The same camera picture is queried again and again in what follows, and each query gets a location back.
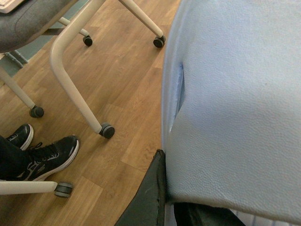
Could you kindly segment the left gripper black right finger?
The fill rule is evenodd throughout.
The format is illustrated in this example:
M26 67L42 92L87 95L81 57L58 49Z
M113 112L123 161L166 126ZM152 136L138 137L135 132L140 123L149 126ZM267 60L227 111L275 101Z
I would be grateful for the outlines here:
M178 226L243 226L244 223L229 209L190 202L174 204Z

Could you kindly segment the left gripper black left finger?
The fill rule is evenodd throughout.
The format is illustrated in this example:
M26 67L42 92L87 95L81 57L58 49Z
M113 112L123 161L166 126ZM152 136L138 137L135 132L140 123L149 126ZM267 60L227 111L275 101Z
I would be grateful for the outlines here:
M163 226L166 202L166 156L158 149L117 226Z

